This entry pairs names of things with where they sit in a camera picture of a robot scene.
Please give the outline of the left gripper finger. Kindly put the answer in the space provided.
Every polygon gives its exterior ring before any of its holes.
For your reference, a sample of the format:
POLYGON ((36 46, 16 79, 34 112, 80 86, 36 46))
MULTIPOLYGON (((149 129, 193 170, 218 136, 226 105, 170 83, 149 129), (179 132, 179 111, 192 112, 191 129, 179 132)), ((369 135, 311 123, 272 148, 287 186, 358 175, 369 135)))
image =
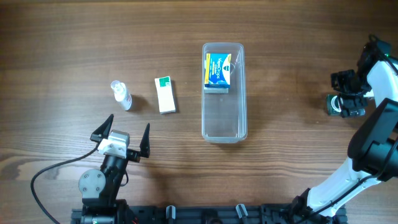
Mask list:
POLYGON ((149 158, 150 157, 150 124, 147 123, 143 137, 140 143, 140 155, 141 157, 149 158))
POLYGON ((107 139, 111 132, 113 119, 114 115, 110 114, 106 121, 92 132, 90 140, 96 143, 100 143, 103 139, 107 139))

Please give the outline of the dark green small box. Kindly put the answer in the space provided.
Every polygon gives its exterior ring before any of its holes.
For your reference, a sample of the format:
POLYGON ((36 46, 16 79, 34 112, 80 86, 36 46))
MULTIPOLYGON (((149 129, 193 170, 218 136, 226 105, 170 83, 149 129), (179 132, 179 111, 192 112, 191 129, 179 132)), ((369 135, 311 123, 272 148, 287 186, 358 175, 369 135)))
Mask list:
POLYGON ((326 96, 326 110, 329 116, 339 116, 341 113, 338 95, 326 96))

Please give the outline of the white green Panadol box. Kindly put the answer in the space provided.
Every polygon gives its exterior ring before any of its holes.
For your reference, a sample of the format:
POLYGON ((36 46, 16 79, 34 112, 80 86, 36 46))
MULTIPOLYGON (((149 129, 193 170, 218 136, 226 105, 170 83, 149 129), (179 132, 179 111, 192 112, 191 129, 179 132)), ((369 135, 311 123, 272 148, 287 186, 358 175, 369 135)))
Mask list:
POLYGON ((159 103, 160 114, 173 113, 176 111, 172 83, 169 76, 156 78, 155 86, 159 103))

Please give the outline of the white blue medicine box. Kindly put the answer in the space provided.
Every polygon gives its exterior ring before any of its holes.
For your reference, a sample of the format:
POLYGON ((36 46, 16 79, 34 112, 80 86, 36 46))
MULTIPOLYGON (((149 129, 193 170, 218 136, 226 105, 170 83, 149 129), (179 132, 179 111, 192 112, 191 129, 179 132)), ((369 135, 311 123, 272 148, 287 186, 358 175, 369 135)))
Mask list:
POLYGON ((213 87, 203 87, 205 94, 228 94, 228 88, 213 88, 213 87))

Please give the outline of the blue yellow lozenge box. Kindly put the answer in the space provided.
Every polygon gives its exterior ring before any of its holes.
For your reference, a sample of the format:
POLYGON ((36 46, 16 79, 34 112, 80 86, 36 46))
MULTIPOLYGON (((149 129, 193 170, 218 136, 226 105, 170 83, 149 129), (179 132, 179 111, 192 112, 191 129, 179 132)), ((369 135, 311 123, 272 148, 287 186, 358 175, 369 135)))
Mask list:
POLYGON ((206 54, 203 84, 207 88, 230 88, 231 54, 206 54))

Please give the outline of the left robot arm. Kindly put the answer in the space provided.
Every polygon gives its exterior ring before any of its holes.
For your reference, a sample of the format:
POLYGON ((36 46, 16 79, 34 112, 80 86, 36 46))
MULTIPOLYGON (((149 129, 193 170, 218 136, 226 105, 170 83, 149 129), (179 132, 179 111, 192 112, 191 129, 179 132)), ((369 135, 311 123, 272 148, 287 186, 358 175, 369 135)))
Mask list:
POLYGON ((90 140, 97 143, 95 150, 104 155, 104 161, 99 169, 90 169, 80 177, 78 188, 83 207, 72 211, 72 223, 139 223, 126 200, 116 197, 123 177, 127 176, 128 162, 139 162, 142 157, 150 156, 150 125, 146 125, 140 149, 135 151, 128 148, 128 133, 111 129, 113 118, 110 115, 91 134, 90 140))

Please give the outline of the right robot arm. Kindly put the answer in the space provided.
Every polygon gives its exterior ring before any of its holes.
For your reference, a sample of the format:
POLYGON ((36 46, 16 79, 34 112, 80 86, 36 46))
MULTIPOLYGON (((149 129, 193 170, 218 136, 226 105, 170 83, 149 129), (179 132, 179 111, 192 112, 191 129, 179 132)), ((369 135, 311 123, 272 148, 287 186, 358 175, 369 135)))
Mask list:
POLYGON ((369 187, 397 177, 397 59, 391 45, 369 34, 356 70, 331 74, 337 95, 329 101, 342 118, 364 115, 368 99, 376 109, 348 144, 348 157, 327 180, 295 197, 290 223, 334 223, 338 210, 369 187))

